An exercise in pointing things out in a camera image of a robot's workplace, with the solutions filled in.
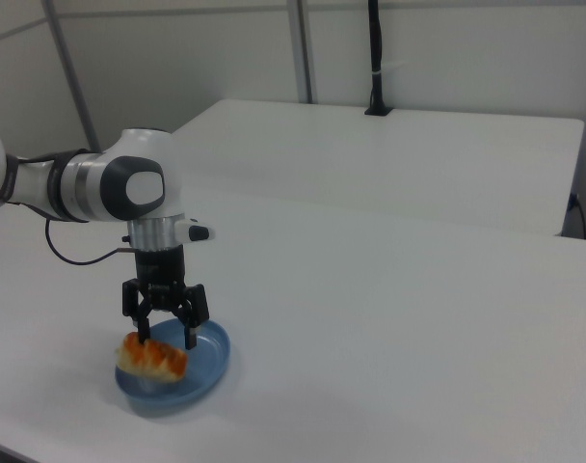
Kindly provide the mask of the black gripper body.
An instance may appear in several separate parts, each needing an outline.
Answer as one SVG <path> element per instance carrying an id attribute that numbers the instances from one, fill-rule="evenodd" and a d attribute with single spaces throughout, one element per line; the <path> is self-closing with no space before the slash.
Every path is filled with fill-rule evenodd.
<path id="1" fill-rule="evenodd" d="M 175 312 L 185 290 L 181 245 L 160 251 L 136 251 L 135 263 L 142 310 Z"/>

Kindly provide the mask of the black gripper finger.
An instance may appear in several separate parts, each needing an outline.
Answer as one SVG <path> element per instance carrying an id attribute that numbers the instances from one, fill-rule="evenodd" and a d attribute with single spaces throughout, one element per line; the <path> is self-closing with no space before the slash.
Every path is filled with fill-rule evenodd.
<path id="1" fill-rule="evenodd" d="M 209 319 L 204 285 L 187 286 L 182 290 L 180 306 L 175 316 L 183 326 L 184 347 L 192 350 L 197 346 L 197 329 Z"/>
<path id="2" fill-rule="evenodd" d="M 122 314 L 133 320 L 140 344 L 150 339 L 148 316 L 151 310 L 150 296 L 138 279 L 128 280 L 122 284 Z"/>

